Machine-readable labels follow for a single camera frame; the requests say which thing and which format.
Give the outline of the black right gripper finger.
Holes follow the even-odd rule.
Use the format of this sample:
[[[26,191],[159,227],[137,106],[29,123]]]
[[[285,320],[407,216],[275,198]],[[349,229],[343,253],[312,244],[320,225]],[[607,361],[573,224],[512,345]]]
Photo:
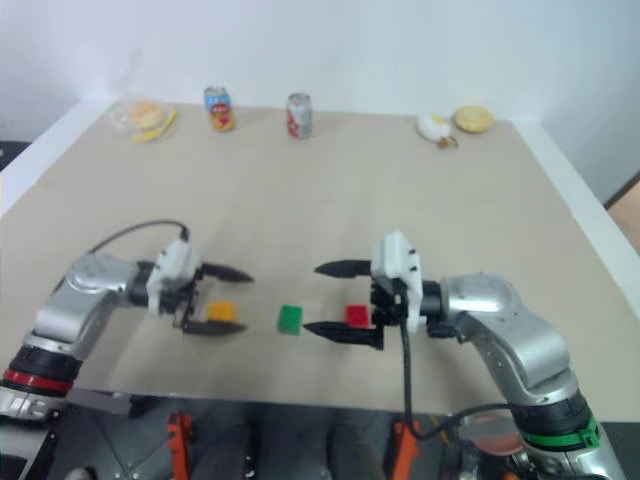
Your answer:
[[[337,260],[323,263],[314,269],[315,273],[340,279],[353,279],[358,276],[369,276],[371,262],[369,260]]]
[[[353,328],[345,323],[329,321],[306,323],[303,327],[335,343],[369,346],[376,350],[384,349],[383,328]]]

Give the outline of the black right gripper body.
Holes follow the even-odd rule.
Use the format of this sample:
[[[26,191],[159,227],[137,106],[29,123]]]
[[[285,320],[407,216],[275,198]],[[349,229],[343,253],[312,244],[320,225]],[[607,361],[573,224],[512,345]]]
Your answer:
[[[371,320],[376,328],[399,326],[403,320],[403,282],[372,279],[370,303],[373,306]]]

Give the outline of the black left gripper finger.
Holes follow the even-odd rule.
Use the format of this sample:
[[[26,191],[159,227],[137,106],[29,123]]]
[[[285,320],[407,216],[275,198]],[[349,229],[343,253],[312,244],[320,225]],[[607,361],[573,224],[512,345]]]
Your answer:
[[[240,333],[247,326],[237,320],[236,307],[232,302],[210,302],[202,310],[203,320],[196,328],[180,328],[185,334],[202,336],[225,336]]]
[[[214,277],[220,281],[230,283],[251,283],[254,278],[246,272],[230,266],[203,262],[200,267],[203,276]]]

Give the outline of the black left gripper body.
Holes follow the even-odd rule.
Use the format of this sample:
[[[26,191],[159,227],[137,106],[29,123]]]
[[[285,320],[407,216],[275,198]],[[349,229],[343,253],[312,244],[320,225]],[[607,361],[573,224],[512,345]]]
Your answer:
[[[160,313],[172,314],[175,328],[196,328],[194,320],[198,283],[204,278],[202,268],[197,268],[194,276],[184,286],[164,288],[160,293]]]

